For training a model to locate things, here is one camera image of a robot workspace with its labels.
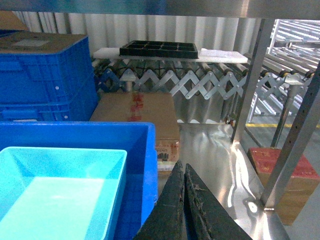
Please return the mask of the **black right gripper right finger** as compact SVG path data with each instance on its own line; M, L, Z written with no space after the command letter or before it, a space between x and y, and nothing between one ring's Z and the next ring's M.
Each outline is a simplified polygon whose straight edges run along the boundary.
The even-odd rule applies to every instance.
M189 240L251 239L189 163L185 166L184 183L184 215Z

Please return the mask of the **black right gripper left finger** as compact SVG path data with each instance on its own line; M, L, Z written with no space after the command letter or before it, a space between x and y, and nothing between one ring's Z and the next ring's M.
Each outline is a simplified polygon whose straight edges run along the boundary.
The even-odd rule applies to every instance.
M183 165L177 161L148 218L134 240L181 240L185 181Z

